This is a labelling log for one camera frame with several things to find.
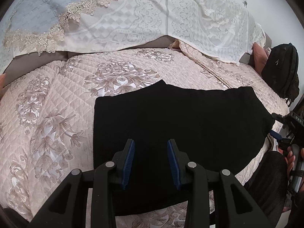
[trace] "beige lace edging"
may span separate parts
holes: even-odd
[[[33,52],[35,49],[40,55],[43,51],[55,52],[56,41],[64,40],[64,30],[69,28],[69,19],[79,22],[80,14],[94,15],[97,5],[108,7],[111,0],[80,0],[76,3],[69,3],[59,17],[59,23],[52,26],[48,32],[42,34],[31,33],[28,30],[18,29],[10,32],[10,27],[6,30],[3,45],[5,47],[19,48],[19,51]]]

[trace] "human hand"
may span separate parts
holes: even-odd
[[[287,155],[287,177],[289,179],[290,176],[290,172],[292,170],[292,168],[294,167],[294,163],[295,163],[295,155],[293,155],[292,151],[291,151],[291,147],[289,146],[288,149],[288,155]],[[304,160],[304,148],[301,149],[301,156],[302,159]],[[299,192],[304,191],[304,177],[302,178],[302,183],[301,183],[301,188],[299,189]]]

